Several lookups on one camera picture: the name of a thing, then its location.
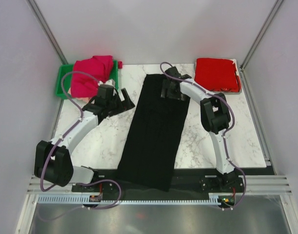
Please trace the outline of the peach pink t shirt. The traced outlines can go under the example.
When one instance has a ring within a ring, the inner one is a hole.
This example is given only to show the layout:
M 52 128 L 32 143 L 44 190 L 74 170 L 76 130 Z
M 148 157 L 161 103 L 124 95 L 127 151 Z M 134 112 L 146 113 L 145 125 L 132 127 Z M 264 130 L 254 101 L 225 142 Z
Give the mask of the peach pink t shirt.
M 98 89 L 98 83 L 75 83 L 69 88 L 68 94 L 70 94 L 72 98 L 88 102 L 91 98 L 97 95 Z

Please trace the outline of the magenta t shirt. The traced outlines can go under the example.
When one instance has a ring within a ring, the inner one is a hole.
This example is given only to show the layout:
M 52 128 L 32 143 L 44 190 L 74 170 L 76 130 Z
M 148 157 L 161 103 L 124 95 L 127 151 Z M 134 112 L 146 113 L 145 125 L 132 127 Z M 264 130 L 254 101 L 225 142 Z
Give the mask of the magenta t shirt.
M 114 60 L 110 55 L 77 60 L 73 66 L 71 85 L 75 83 L 105 83 L 109 79 L 113 79 L 112 71 L 116 72 L 122 67 L 122 61 Z

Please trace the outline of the black t shirt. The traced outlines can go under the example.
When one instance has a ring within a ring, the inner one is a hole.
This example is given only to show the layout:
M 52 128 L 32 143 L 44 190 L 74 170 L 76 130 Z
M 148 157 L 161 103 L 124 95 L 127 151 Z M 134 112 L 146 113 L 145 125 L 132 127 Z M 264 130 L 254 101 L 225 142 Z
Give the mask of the black t shirt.
M 117 168 L 119 180 L 168 191 L 190 99 L 161 97 L 162 74 L 145 77 Z

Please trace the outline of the green plastic tray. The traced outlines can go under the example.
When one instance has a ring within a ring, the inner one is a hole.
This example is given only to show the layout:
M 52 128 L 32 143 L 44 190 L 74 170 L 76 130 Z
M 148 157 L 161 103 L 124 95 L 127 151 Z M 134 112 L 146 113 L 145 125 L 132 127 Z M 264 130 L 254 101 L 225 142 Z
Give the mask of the green plastic tray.
M 75 64 L 62 65 L 59 68 L 57 82 L 55 87 L 56 96 L 61 99 L 66 99 L 62 87 L 72 98 L 91 98 L 97 94 L 99 84 L 110 81 L 113 82 L 115 88 L 119 88 L 118 70 L 122 68 L 122 62 L 117 60 L 110 60 L 110 56 L 94 56 L 89 59 L 78 60 Z M 92 75 L 96 79 L 92 79 L 83 74 L 70 74 L 68 75 L 63 85 L 61 80 L 63 76 L 69 72 L 84 72 Z

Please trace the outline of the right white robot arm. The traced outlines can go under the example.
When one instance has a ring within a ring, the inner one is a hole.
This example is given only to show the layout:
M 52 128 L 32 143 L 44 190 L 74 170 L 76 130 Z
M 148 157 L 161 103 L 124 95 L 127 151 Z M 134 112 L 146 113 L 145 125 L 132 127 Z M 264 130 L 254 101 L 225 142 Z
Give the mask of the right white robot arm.
M 235 116 L 227 104 L 223 93 L 213 93 L 196 83 L 188 74 L 181 75 L 170 63 L 167 70 L 160 69 L 166 80 L 163 81 L 161 97 L 166 99 L 194 100 L 200 106 L 200 120 L 203 128 L 209 133 L 216 157 L 216 177 L 202 177 L 203 191 L 232 190 L 242 183 L 236 173 L 238 168 L 229 156 L 227 132 L 234 127 Z

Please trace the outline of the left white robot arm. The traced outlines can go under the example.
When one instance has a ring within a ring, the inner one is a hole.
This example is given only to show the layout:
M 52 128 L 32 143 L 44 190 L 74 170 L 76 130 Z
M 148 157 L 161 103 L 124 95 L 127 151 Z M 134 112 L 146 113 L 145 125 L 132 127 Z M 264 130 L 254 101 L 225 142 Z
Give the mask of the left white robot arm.
M 135 107 L 126 89 L 117 91 L 102 84 L 96 96 L 79 108 L 80 117 L 68 129 L 50 141 L 40 141 L 36 146 L 34 175 L 40 179 L 40 189 L 46 192 L 44 182 L 64 187 L 69 183 L 83 184 L 90 192 L 99 188 L 100 180 L 91 168 L 74 166 L 71 154 L 84 137 L 104 119 L 129 111 Z

